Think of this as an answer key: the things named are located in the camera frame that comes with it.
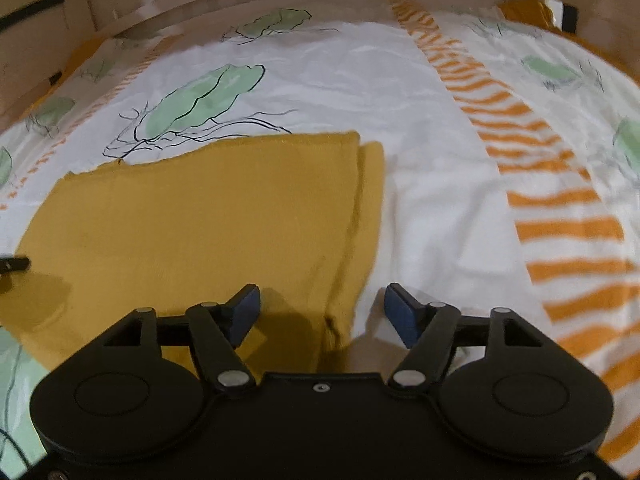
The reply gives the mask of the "mustard yellow knit sweater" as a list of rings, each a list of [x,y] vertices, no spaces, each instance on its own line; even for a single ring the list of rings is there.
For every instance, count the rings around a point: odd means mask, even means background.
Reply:
[[[2,325],[44,367],[137,308],[179,315],[243,286],[262,313],[253,373],[314,372],[350,341],[375,262],[385,162],[357,133],[218,141],[58,180],[1,282]]]

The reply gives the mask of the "white leaf print duvet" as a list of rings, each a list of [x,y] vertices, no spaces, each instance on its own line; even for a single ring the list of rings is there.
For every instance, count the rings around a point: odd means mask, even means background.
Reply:
[[[25,256],[29,223],[68,174],[349,132],[384,152],[375,262],[349,344],[320,370],[276,373],[390,378],[406,354],[383,311],[390,283],[469,316],[512,310],[604,382],[601,457],[637,478],[639,89],[540,28],[392,0],[103,40],[2,134],[2,254]],[[42,459],[28,404],[54,369],[1,322],[4,478]]]

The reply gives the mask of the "orange yellow bed sheet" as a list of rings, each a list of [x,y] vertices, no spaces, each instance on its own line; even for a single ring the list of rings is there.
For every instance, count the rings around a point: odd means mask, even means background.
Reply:
[[[617,68],[636,84],[639,83],[639,75],[631,70],[620,58],[598,48],[594,44],[590,44],[589,41],[578,37],[576,34],[563,32],[559,27],[556,27],[551,9],[542,0],[508,0],[500,3],[498,9],[507,21],[538,27],[546,32],[551,32],[556,36],[570,40],[597,55],[598,58],[602,58],[603,61]]]

